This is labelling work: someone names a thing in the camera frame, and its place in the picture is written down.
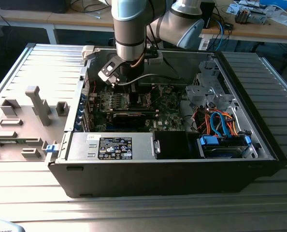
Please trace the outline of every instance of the open computer chassis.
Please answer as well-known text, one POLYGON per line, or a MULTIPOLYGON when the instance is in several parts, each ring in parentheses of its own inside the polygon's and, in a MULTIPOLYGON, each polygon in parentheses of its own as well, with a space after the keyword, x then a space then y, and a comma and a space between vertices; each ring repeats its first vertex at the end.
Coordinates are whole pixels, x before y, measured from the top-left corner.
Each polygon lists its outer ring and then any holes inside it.
POLYGON ((287 164, 278 136, 286 128, 265 116, 287 106, 273 102, 287 85, 256 54, 164 51, 184 81, 143 79, 133 93, 96 78, 112 53, 90 60, 59 153, 47 155, 68 196, 235 192, 287 164))

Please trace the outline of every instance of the power supply label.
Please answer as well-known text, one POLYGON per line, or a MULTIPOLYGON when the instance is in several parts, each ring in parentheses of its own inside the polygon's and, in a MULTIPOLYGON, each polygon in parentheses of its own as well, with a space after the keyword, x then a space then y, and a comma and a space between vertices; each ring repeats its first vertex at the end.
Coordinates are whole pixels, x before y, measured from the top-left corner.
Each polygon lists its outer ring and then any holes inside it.
POLYGON ((100 160, 131 160, 132 138, 100 138, 100 160))

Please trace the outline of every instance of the electronic device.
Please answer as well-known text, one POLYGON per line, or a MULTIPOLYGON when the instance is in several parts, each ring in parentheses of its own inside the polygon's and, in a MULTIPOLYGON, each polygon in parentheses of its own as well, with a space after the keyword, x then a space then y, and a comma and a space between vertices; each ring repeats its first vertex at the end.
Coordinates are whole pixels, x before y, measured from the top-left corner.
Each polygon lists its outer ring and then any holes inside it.
POLYGON ((201 18, 204 20, 203 28, 209 28, 209 23, 212 17, 213 9, 215 8, 215 1, 201 0, 201 18))
POLYGON ((71 0, 0 0, 2 10, 49 11, 53 13, 65 13, 70 4, 71 0))
POLYGON ((247 23, 256 23, 264 24, 266 22, 266 14, 262 11, 253 9, 250 10, 243 6, 240 7, 239 11, 235 16, 236 23, 247 24, 247 23))
POLYGON ((287 85, 265 59, 147 44, 156 19, 188 47, 200 1, 108 4, 116 49, 28 44, 0 87, 0 161, 45 159, 70 197, 234 192, 287 164, 287 85))

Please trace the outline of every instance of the wooden table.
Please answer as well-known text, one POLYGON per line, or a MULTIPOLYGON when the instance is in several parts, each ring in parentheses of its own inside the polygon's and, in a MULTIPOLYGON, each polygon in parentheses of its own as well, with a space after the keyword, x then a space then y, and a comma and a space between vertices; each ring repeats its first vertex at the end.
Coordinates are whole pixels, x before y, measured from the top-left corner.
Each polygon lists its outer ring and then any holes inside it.
MULTIPOLYGON (((269 18, 264 25, 253 23, 238 24, 235 22, 235 15, 225 13, 231 3, 233 3, 231 0, 216 0, 216 6, 220 11, 221 16, 225 19, 225 22, 234 25, 230 39, 287 44, 287 26, 269 18)), ((201 34, 201 47, 203 50, 205 50, 209 41, 219 33, 216 23, 211 22, 211 25, 212 26, 209 29, 204 29, 201 34)), ((227 35, 228 32, 226 31, 223 38, 226 38, 227 35)))
MULTIPOLYGON (((246 24, 241 25, 235 23, 233 14, 224 13, 227 6, 233 3, 230 0, 216 0, 217 7, 226 22, 234 25, 230 39, 272 42, 287 44, 287 26, 267 19, 265 25, 246 24)), ((91 4, 91 0, 84 0, 84 5, 91 4)), ((102 8, 104 5, 92 6, 88 10, 95 10, 97 7, 102 8)), ((81 2, 74 4, 74 9, 82 11, 81 2)), ((69 9, 66 14, 55 14, 49 12, 29 12, 29 11, 5 11, 0 9, 0 14, 7 20, 11 26, 44 28, 47 31, 51 44, 58 44, 56 29, 71 30, 89 30, 89 31, 109 31, 113 32, 113 19, 110 9, 103 10, 100 14, 101 19, 94 18, 88 14, 79 13, 69 9)), ((0 25, 7 24, 0 17, 0 25)), ((200 37, 202 37, 200 49, 205 50, 209 41, 215 38, 219 33, 216 24, 209 29, 204 29, 200 37)))

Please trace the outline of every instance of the blue drive bracket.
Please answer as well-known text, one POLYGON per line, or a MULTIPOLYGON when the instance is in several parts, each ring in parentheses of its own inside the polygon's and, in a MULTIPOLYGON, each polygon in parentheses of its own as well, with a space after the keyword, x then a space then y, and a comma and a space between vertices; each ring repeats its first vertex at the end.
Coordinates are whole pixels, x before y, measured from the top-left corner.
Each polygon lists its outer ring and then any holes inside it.
POLYGON ((219 145, 219 141, 214 136, 202 136, 200 142, 201 145, 219 145))

